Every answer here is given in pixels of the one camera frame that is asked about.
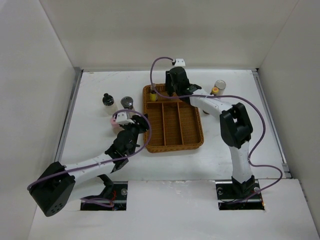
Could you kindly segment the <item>small gold-cap yellow bottle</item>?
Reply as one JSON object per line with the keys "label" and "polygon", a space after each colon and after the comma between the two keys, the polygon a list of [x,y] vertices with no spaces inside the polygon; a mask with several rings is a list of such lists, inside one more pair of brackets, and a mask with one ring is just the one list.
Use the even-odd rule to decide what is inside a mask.
{"label": "small gold-cap yellow bottle", "polygon": [[149,98],[151,102],[156,102],[158,100],[158,95],[154,84],[150,85]]}

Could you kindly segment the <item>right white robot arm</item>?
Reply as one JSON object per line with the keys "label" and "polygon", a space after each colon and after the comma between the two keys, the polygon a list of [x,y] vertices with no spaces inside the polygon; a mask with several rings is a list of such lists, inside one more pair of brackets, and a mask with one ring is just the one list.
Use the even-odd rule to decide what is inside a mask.
{"label": "right white robot arm", "polygon": [[168,96],[177,95],[188,105],[219,117],[221,138],[231,154],[231,190],[238,198],[247,197],[254,187],[255,177],[248,161],[253,126],[246,107],[242,103],[230,104],[222,101],[199,85],[191,84],[181,66],[165,72],[165,88]]}

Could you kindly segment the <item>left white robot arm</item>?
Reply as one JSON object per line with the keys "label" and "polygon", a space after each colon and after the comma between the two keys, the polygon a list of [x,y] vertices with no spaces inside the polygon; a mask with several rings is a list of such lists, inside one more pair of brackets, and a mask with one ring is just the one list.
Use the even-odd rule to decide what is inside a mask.
{"label": "left white robot arm", "polygon": [[134,112],[127,118],[124,112],[119,112],[116,120],[122,130],[102,154],[75,164],[54,162],[27,187],[46,217],[56,215],[77,199],[83,205],[115,209],[118,193],[108,175],[121,170],[130,157],[139,153],[143,149],[137,143],[139,135],[152,131],[147,114]]}

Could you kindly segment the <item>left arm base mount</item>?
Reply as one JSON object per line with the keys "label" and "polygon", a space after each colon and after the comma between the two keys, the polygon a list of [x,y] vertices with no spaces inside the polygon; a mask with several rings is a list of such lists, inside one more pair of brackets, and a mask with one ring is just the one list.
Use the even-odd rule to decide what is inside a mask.
{"label": "left arm base mount", "polygon": [[81,211],[126,211],[128,197],[127,181],[111,181],[107,175],[98,177],[104,188],[99,194],[86,196],[87,201],[81,201]]}

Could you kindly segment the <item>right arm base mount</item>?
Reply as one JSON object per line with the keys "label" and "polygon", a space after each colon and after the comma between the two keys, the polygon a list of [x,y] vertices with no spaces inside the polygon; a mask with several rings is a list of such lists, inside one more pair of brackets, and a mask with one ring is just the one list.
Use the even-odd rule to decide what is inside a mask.
{"label": "right arm base mount", "polygon": [[221,211],[265,210],[262,194],[258,193],[260,184],[254,184],[240,190],[232,181],[217,181],[215,183],[218,209]]}

